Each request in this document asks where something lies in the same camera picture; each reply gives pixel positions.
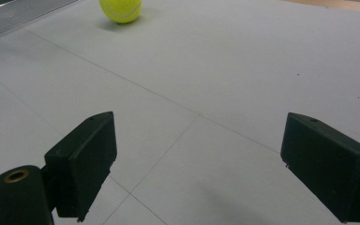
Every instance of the white floor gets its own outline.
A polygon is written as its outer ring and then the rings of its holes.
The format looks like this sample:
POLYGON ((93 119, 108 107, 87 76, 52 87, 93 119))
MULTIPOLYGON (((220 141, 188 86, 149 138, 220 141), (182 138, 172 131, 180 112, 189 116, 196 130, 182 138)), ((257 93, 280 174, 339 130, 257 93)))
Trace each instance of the white floor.
POLYGON ((360 142, 360 13, 144 0, 117 25, 80 0, 0 37, 0 173, 106 111, 118 158, 84 224, 340 224, 279 151, 288 112, 360 142))

